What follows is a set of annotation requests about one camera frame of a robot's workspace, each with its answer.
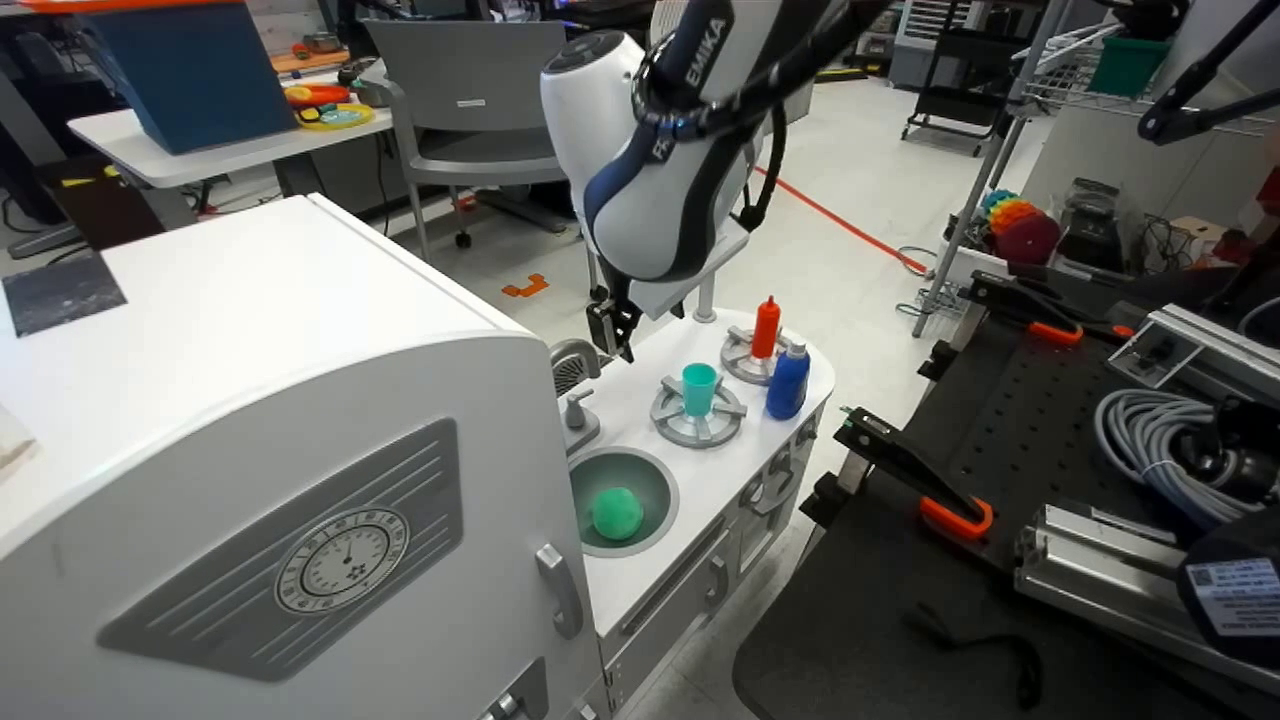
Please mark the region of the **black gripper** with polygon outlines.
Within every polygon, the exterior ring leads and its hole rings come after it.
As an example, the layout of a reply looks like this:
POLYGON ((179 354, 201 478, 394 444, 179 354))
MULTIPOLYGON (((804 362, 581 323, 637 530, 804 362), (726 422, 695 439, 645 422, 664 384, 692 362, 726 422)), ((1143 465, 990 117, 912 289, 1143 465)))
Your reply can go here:
POLYGON ((590 289, 590 333, 605 357, 633 362, 633 333, 642 323, 642 309, 629 301, 629 285, 605 276, 590 289))

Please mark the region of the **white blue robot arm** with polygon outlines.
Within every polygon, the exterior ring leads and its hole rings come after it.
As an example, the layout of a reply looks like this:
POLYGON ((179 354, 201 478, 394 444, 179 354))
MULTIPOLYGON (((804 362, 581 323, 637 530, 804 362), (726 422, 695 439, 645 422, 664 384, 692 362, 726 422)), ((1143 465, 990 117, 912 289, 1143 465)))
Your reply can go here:
POLYGON ((656 0, 650 42, 574 35, 541 111, 598 276, 590 333, 633 357, 766 225, 788 100, 891 0, 656 0))

